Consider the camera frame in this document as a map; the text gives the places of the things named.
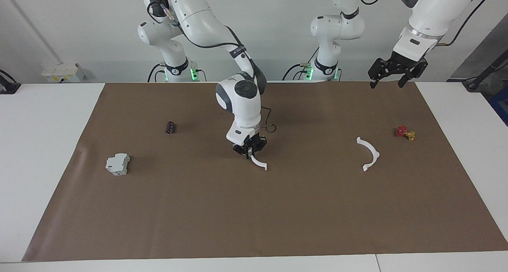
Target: blue object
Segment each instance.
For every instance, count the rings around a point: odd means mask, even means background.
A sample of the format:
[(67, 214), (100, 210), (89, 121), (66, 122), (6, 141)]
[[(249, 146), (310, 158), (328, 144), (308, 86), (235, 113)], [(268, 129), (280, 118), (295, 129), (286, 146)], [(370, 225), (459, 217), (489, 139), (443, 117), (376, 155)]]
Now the blue object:
[(491, 98), (489, 103), (496, 111), (497, 115), (499, 115), (499, 117), (508, 126), (508, 86)]

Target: white junction box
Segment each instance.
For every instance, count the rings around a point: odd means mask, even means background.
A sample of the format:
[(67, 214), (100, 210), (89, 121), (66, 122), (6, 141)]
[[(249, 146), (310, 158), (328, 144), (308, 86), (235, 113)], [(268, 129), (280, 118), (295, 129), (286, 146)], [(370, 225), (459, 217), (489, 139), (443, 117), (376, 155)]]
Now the white junction box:
[(118, 153), (114, 157), (109, 158), (106, 162), (106, 169), (114, 176), (127, 175), (127, 164), (131, 157), (125, 153)]
[(57, 64), (42, 71), (47, 82), (82, 82), (85, 78), (77, 64)]

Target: brown mat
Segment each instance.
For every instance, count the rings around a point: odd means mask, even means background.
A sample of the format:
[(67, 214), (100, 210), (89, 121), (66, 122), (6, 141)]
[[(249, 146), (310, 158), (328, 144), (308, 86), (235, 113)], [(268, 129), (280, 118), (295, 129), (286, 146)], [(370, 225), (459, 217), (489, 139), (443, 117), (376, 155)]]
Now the brown mat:
[(267, 172), (232, 151), (214, 87), (107, 84), (23, 261), (508, 250), (414, 84), (269, 84)]

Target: green indicator light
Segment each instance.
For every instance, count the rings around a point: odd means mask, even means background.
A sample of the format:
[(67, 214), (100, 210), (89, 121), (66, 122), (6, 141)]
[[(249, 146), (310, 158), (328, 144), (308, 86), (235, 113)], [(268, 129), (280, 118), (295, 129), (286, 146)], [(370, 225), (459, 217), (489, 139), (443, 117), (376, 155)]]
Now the green indicator light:
[(307, 71), (308, 75), (306, 76), (307, 80), (312, 80), (312, 74), (314, 73), (314, 69), (313, 68), (310, 68), (308, 71)]
[(194, 69), (190, 69), (190, 75), (192, 75), (192, 80), (198, 79), (198, 75)]

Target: white table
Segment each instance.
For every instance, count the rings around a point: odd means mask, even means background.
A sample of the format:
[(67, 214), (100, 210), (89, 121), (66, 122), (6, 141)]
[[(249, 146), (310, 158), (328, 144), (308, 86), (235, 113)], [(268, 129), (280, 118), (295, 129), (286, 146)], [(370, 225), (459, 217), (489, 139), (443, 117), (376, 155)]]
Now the white table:
[[(461, 84), (417, 85), (508, 239), (508, 127), (480, 94)], [(508, 252), (18, 263), (103, 86), (23, 85), (15, 95), (0, 95), (0, 271), (508, 270)]]

